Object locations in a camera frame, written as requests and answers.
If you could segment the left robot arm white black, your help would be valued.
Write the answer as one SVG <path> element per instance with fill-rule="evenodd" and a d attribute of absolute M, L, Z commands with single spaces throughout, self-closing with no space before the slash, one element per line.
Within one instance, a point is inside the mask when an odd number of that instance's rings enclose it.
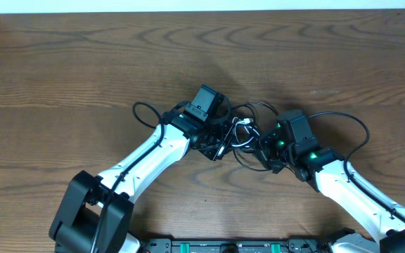
<path fill-rule="evenodd" d="M 217 151 L 230 118 L 203 110 L 160 115 L 152 135 L 122 161 L 96 176 L 81 171 L 72 178 L 50 239 L 68 252 L 137 252 L 141 243 L 129 232 L 136 201 L 189 150 Z"/>

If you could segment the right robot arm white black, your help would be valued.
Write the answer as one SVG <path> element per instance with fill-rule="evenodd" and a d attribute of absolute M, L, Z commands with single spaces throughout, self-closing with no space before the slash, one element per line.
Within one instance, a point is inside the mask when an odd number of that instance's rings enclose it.
<path fill-rule="evenodd" d="M 321 147 L 309 127 L 278 124 L 254 149 L 266 168 L 278 173 L 289 166 L 300 181 L 338 203 L 372 237 L 340 231 L 327 242 L 329 252 L 405 252 L 405 207 L 368 182 L 339 152 Z"/>

